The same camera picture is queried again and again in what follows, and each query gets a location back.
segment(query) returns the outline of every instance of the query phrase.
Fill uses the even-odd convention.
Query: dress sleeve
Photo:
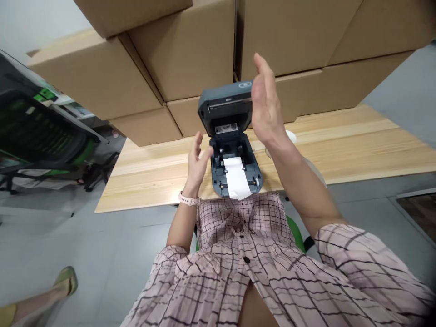
[[[187,254],[183,247],[172,245],[164,248],[156,256],[150,278],[121,327],[138,326],[147,320],[162,296],[172,287],[177,261]]]
[[[434,294],[375,235],[331,224],[314,239],[322,261],[405,323],[423,322]]]

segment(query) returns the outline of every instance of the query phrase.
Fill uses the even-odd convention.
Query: cardboard box
[[[194,136],[198,131],[207,134],[198,116],[200,97],[167,102],[167,107],[182,132],[183,137]]]
[[[434,0],[363,0],[328,65],[415,50],[434,37]]]
[[[300,115],[356,107],[412,53],[408,51],[323,68],[318,87]]]
[[[180,13],[129,31],[163,99],[233,81],[234,0],[194,0]]]
[[[316,69],[276,78],[284,123],[295,121],[304,112],[309,96],[315,94],[321,74],[321,70]]]
[[[192,6],[192,0],[74,0],[74,2],[103,38]]]
[[[239,0],[236,71],[256,76],[255,52],[276,76],[327,65],[362,0]]]
[[[183,138],[166,107],[111,119],[110,123],[137,146],[175,141]]]
[[[163,106],[127,35],[105,40],[86,30],[42,49],[29,67],[103,120]]]

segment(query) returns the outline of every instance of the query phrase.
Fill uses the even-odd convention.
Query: watch strap
[[[182,195],[182,191],[178,194],[178,199],[181,203],[187,204],[188,206],[199,205],[201,198],[187,198]]]

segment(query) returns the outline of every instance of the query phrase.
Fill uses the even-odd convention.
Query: white label paper roll
[[[227,188],[230,198],[240,201],[249,197],[251,191],[245,177],[245,171],[242,170],[241,157],[224,159],[224,166],[227,170]]]

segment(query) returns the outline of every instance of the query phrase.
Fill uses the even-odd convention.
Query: forearm
[[[182,195],[187,198],[198,198],[198,187],[185,185]],[[179,245],[189,254],[194,233],[197,207],[180,203],[168,233],[167,246]]]
[[[319,228],[345,223],[327,188],[289,139],[267,146],[289,200],[312,237]]]

